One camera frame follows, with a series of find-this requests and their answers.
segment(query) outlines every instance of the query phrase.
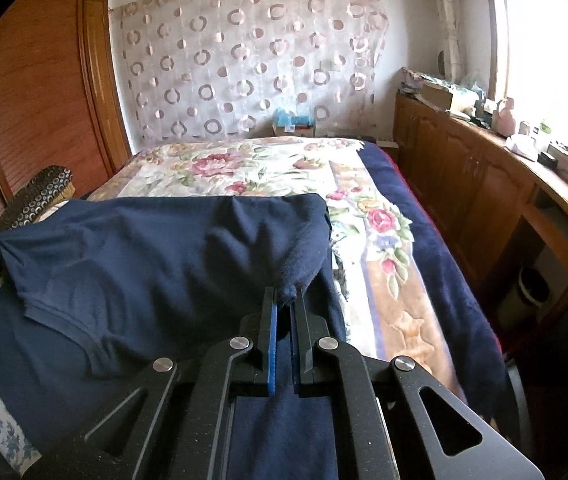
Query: circle pattern curtain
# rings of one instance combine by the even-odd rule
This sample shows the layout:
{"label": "circle pattern curtain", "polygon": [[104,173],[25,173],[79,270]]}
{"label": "circle pattern curtain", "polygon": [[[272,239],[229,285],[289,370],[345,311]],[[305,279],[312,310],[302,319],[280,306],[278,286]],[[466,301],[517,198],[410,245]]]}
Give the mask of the circle pattern curtain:
{"label": "circle pattern curtain", "polygon": [[380,0],[139,0],[113,11],[139,148],[268,135],[281,107],[318,133],[368,125]]}

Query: floral bedspread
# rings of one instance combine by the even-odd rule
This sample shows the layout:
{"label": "floral bedspread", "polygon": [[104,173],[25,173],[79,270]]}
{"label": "floral bedspread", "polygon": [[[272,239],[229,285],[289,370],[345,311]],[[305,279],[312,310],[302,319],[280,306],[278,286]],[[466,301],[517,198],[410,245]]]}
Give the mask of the floral bedspread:
{"label": "floral bedspread", "polygon": [[[411,220],[377,190],[361,147],[301,137],[168,144],[136,155],[89,200],[318,193],[333,225],[333,276],[348,341],[378,359],[410,355],[463,398],[412,259]],[[39,457],[1,398],[0,450],[21,473]]]}

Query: wooden wardrobe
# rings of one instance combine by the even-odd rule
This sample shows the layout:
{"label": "wooden wardrobe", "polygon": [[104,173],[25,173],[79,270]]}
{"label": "wooden wardrobe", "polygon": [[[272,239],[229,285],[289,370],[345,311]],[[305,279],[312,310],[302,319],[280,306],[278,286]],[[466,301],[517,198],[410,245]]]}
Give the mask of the wooden wardrobe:
{"label": "wooden wardrobe", "polygon": [[131,156],[116,94],[107,0],[16,0],[0,18],[0,214],[42,168],[76,196]]}

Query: bed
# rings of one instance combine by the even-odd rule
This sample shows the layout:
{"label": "bed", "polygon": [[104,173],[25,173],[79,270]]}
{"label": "bed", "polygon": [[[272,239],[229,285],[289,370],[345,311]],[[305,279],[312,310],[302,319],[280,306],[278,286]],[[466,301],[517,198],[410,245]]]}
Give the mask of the bed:
{"label": "bed", "polygon": [[[347,341],[378,359],[413,357],[490,418],[506,381],[497,339],[442,238],[376,145],[301,137],[169,144],[137,154],[88,200],[305,193],[327,203]],[[2,455],[23,474],[38,447],[0,396]]]}

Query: metal screw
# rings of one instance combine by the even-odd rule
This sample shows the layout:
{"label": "metal screw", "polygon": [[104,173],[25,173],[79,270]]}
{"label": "metal screw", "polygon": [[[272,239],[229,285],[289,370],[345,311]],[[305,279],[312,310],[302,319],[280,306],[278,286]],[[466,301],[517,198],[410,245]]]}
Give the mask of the metal screw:
{"label": "metal screw", "polygon": [[243,335],[238,335],[231,339],[231,347],[235,348],[235,350],[243,350],[244,348],[248,348],[250,344],[251,342],[248,341],[248,338]]}
{"label": "metal screw", "polygon": [[334,337],[322,337],[318,344],[320,348],[323,348],[324,350],[334,350],[339,345]]}
{"label": "metal screw", "polygon": [[400,355],[395,360],[395,368],[403,372],[410,372],[415,367],[415,361],[413,361],[410,357],[406,355]]}
{"label": "metal screw", "polygon": [[173,369],[173,361],[168,357],[160,357],[153,363],[153,370],[156,372],[169,372]]}

